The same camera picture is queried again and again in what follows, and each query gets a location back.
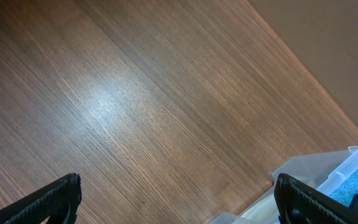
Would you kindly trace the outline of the blue denim jeans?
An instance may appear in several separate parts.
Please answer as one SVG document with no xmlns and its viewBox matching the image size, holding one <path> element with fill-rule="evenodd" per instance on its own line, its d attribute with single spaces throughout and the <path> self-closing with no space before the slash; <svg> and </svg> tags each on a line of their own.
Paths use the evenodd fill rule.
<svg viewBox="0 0 358 224">
<path fill-rule="evenodd" d="M 348 207 L 356 194 L 358 194 L 358 169 L 334 190 L 329 197 Z"/>
</svg>

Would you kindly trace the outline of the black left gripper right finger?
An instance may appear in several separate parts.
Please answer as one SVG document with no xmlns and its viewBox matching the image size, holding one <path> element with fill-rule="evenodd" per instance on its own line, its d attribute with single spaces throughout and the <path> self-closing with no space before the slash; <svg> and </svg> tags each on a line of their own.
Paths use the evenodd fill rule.
<svg viewBox="0 0 358 224">
<path fill-rule="evenodd" d="M 280 174 L 274 197 L 280 223 L 358 224 L 358 212 L 288 174 Z"/>
</svg>

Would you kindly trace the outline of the cream cloth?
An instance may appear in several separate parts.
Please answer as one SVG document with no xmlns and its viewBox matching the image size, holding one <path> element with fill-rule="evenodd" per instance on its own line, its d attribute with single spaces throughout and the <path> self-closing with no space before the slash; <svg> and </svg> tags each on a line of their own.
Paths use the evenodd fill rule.
<svg viewBox="0 0 358 224">
<path fill-rule="evenodd" d="M 259 200 L 240 215 L 241 218 L 256 223 L 276 223 L 278 222 L 278 208 L 273 194 Z"/>
</svg>

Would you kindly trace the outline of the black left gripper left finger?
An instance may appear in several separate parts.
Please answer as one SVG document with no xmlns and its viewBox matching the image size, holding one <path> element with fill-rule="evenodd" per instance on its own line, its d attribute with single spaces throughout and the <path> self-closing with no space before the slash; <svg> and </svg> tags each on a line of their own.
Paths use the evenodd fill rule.
<svg viewBox="0 0 358 224">
<path fill-rule="evenodd" d="M 69 173 L 0 210 L 0 224 L 74 224 L 81 203 L 81 178 Z"/>
</svg>

